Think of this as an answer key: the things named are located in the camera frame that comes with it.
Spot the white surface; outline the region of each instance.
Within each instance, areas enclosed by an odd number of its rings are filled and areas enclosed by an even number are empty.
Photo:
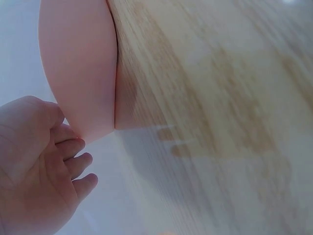
[[[0,105],[24,95],[54,101],[38,48],[39,0],[0,0]],[[85,151],[94,156],[88,172],[99,185],[58,235],[143,235],[141,219],[114,152],[113,136]]]

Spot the pink rounded object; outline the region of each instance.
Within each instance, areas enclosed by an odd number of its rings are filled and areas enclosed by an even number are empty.
[[[105,0],[42,0],[45,75],[73,130],[86,142],[114,129],[116,34]]]

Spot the hand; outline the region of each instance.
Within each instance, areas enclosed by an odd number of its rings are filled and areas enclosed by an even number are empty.
[[[91,164],[60,108],[27,96],[0,107],[0,234],[51,235],[93,190]]]

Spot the wooden surface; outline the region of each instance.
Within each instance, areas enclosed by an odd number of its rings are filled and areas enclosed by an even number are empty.
[[[313,2],[108,0],[147,233],[313,233]]]

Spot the light wood grain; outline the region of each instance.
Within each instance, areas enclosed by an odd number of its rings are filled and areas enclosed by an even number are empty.
[[[148,234],[313,233],[313,2],[108,0]]]

